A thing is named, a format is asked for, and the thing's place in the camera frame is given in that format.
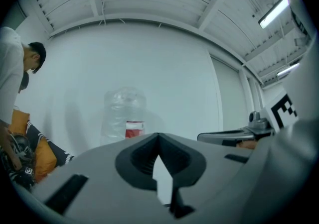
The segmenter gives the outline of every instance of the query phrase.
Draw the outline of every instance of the person's hand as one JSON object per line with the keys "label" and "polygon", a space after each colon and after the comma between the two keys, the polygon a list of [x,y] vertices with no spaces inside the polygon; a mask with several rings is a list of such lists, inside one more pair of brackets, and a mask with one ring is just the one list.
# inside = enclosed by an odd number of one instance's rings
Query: person's hand
{"label": "person's hand", "polygon": [[246,148],[254,150],[257,146],[257,141],[243,141],[237,144],[239,148]]}
{"label": "person's hand", "polygon": [[20,170],[22,168],[22,164],[21,164],[21,161],[19,159],[19,157],[17,155],[13,156],[11,159],[11,162],[13,164],[13,167],[14,169],[17,171],[17,170]]}

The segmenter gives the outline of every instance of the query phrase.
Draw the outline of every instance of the white shirt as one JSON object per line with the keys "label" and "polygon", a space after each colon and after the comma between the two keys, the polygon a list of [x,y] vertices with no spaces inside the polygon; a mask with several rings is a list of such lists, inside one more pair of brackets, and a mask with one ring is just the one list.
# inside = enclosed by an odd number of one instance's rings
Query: white shirt
{"label": "white shirt", "polygon": [[0,28],[0,122],[11,124],[13,106],[23,77],[23,47],[11,28]]}

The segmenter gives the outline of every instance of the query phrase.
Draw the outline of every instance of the white wall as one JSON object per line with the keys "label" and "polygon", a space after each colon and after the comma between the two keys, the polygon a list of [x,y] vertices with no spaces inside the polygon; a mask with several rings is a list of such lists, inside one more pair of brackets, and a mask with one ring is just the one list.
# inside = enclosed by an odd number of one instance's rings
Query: white wall
{"label": "white wall", "polygon": [[[217,93],[209,53],[193,36],[151,24],[87,26],[50,41],[47,59],[17,98],[21,111],[62,149],[78,155],[99,146],[103,97],[133,86],[148,101],[146,133],[196,140],[218,131]],[[156,163],[163,203],[171,179]]]}
{"label": "white wall", "polygon": [[220,88],[224,130],[247,126],[247,105],[239,74],[215,59],[213,64]]}
{"label": "white wall", "polygon": [[25,45],[32,42],[40,42],[44,44],[44,46],[47,46],[49,43],[48,34],[41,22],[34,15],[28,16],[15,31]]}
{"label": "white wall", "polygon": [[266,90],[263,90],[265,105],[267,105],[271,100],[273,100],[276,96],[279,95],[281,91],[284,90],[282,83],[278,83]]}

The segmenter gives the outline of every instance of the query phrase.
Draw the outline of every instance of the ceiling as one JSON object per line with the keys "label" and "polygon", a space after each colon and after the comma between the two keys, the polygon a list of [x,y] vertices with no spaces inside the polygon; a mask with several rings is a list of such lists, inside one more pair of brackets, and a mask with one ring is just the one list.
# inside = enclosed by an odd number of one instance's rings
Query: ceiling
{"label": "ceiling", "polygon": [[267,28],[259,26],[276,1],[31,0],[31,5],[50,36],[104,19],[149,20],[185,29],[220,45],[264,84],[306,50],[295,46],[300,36],[289,8]]}

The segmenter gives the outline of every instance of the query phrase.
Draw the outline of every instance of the plastic water bottle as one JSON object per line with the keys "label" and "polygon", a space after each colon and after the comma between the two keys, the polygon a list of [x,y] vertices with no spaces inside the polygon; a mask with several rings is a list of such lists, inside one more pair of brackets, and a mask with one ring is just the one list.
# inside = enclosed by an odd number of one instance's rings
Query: plastic water bottle
{"label": "plastic water bottle", "polygon": [[144,134],[146,97],[133,87],[124,87],[104,95],[101,145]]}

